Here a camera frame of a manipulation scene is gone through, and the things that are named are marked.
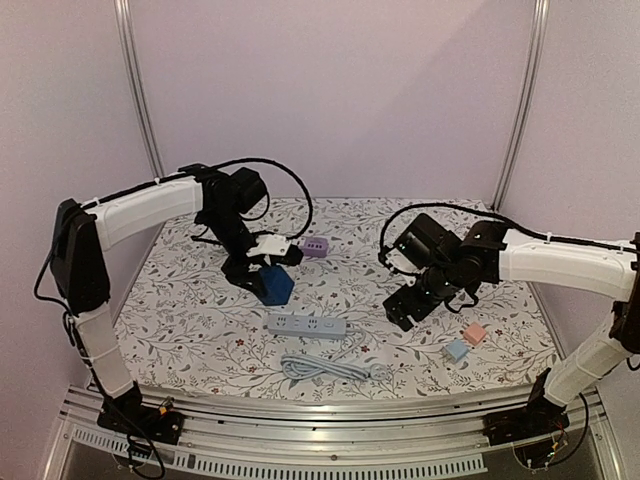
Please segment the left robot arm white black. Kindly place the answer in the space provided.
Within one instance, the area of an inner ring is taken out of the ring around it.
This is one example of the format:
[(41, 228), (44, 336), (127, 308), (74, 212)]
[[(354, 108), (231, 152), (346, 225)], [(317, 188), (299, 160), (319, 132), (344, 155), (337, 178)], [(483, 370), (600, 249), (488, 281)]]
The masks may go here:
[(266, 306), (288, 302), (293, 281), (286, 273), (303, 253), (300, 232), (282, 235), (252, 232), (247, 213), (270, 195), (254, 165), (275, 167), (303, 187), (303, 180), (271, 159), (241, 158), (206, 166), (192, 164), (177, 172), (84, 203), (63, 201), (57, 209), (53, 238), (41, 268), (51, 273), (56, 297), (33, 288), (41, 302), (62, 309), (63, 325), (101, 395), (113, 401), (111, 419), (128, 434), (148, 426), (146, 408), (131, 396), (139, 388), (123, 359), (110, 307), (111, 282), (104, 255), (121, 242), (178, 217), (192, 216), (226, 252), (225, 279), (253, 294)]

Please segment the front aluminium rail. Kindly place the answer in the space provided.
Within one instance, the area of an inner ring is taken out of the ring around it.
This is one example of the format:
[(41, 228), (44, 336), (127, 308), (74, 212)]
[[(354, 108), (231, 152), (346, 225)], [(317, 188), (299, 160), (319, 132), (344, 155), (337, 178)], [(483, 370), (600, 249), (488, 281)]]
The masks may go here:
[(171, 479), (623, 479), (597, 391), (571, 404), (553, 466), (523, 467), (521, 443), (491, 445), (483, 419), (521, 406), (527, 387), (318, 404), (174, 393), (185, 417), (159, 450)]

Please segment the left aluminium frame post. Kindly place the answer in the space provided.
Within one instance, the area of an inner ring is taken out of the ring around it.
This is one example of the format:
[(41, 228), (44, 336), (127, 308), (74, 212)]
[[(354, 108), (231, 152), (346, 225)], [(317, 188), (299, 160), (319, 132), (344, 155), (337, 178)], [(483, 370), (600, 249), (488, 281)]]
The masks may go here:
[(131, 91), (134, 112), (140, 129), (143, 146), (152, 175), (154, 177), (162, 177), (165, 174), (165, 170), (146, 98), (136, 48), (130, 2), (127, 0), (115, 0), (114, 9), (125, 72)]

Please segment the floral patterned table mat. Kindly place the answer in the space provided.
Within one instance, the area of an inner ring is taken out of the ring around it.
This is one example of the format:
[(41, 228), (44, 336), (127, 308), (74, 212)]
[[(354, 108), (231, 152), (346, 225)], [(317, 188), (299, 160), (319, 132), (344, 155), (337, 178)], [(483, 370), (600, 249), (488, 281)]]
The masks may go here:
[[(325, 258), (290, 269), (295, 286), (287, 314), (340, 318), (344, 340), (275, 336), (268, 308), (231, 285), (221, 271), (225, 251), (199, 244), (190, 217), (167, 223), (116, 323), (129, 371), (142, 385), (189, 394), (321, 403), (469, 393), (527, 385), (558, 361), (543, 316), (522, 283), (485, 285), (477, 306), (453, 314), (439, 308), (409, 332), (385, 317), (383, 301), (402, 279), (378, 262), (417, 215), (412, 200), (276, 199), (257, 209), (252, 230), (291, 234), (305, 228), (326, 238)], [(477, 346), (463, 338), (478, 323)], [(460, 339), (470, 348), (456, 364), (441, 349)]]

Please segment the aluminium frame post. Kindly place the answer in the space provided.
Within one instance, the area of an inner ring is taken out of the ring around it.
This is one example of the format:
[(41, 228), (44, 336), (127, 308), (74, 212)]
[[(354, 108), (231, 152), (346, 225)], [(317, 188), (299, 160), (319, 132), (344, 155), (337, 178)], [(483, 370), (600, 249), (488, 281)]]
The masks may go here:
[(537, 0), (534, 2), (531, 34), (527, 49), (523, 81), (518, 96), (516, 113), (507, 142), (504, 160), (490, 204), (491, 209), (494, 211), (500, 211), (504, 206), (516, 169), (522, 142), (524, 140), (531, 105), (534, 98), (537, 77), (543, 57), (550, 4), (551, 2), (549, 0)]
[(162, 177), (165, 174), (165, 170), (146, 98), (136, 48), (130, 2), (127, 0), (115, 0), (114, 9), (125, 72), (131, 91), (134, 112), (140, 129), (143, 146), (152, 175), (154, 177)]

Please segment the purple power strip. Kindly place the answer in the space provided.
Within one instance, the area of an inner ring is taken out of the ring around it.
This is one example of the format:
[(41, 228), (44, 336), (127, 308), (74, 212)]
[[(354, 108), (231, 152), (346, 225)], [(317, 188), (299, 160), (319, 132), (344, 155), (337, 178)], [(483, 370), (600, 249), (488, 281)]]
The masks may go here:
[(329, 251), (329, 242), (322, 237), (307, 237), (299, 245), (303, 255), (310, 258), (325, 258)]

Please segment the pink charger cube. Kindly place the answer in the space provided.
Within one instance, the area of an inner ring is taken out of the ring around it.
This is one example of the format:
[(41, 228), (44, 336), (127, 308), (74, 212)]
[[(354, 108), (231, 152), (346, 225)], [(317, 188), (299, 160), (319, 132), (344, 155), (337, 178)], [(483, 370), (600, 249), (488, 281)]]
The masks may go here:
[(478, 323), (470, 324), (463, 332), (463, 338), (473, 346), (479, 345), (486, 335), (486, 330)]

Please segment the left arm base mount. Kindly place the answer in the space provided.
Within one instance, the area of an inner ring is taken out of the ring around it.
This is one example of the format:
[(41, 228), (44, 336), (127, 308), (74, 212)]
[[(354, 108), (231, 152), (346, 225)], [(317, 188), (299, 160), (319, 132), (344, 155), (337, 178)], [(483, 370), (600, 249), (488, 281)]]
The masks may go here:
[(107, 400), (97, 419), (104, 429), (169, 445), (178, 444), (184, 422), (185, 416), (174, 410), (162, 413), (159, 407), (118, 406)]

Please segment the dark blue cube socket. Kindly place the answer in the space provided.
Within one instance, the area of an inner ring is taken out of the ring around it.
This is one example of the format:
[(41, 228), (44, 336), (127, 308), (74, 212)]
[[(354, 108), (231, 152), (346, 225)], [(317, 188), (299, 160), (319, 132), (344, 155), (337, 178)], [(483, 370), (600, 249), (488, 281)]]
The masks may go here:
[(293, 279), (280, 265), (262, 267), (259, 270), (264, 293), (259, 300), (265, 306), (284, 306), (289, 302), (294, 288)]

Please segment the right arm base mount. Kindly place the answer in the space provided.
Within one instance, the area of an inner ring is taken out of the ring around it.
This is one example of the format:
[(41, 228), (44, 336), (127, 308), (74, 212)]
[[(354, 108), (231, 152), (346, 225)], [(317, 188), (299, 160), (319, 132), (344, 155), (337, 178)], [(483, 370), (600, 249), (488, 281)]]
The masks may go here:
[(482, 434), (495, 446), (563, 430), (569, 419), (565, 407), (538, 398), (522, 407), (486, 414), (482, 424)]

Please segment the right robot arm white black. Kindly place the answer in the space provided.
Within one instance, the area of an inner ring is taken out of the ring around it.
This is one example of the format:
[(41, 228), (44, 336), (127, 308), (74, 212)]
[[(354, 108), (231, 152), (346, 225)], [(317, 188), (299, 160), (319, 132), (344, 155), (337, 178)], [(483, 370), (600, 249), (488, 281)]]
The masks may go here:
[(438, 306), (465, 292), (477, 305), (484, 283), (523, 281), (604, 295), (609, 318), (561, 363), (536, 379), (517, 427), (537, 436), (584, 389), (639, 352), (639, 240), (597, 241), (539, 233), (493, 212), (475, 211), (463, 238), (421, 213), (392, 245), (381, 243), (379, 262), (404, 286), (384, 301), (387, 319), (412, 329)]

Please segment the light blue charger plug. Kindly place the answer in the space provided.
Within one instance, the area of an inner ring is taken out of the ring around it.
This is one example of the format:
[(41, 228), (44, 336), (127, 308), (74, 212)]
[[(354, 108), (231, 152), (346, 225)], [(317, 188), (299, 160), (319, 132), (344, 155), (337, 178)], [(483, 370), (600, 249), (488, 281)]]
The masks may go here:
[(456, 364), (467, 356), (469, 350), (469, 346), (464, 341), (455, 339), (444, 345), (441, 353), (447, 362)]

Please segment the right aluminium frame post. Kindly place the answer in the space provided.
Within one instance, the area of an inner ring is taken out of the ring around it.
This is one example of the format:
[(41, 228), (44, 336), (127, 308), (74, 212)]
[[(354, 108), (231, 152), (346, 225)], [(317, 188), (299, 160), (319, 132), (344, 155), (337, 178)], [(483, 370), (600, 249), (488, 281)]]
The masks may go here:
[(500, 211), (504, 206), (516, 169), (522, 142), (524, 140), (531, 105), (534, 98), (537, 77), (543, 57), (550, 4), (551, 2), (549, 0), (537, 0), (534, 2), (531, 34), (527, 49), (523, 81), (518, 96), (516, 113), (507, 142), (504, 160), (490, 204), (491, 209), (494, 211)]

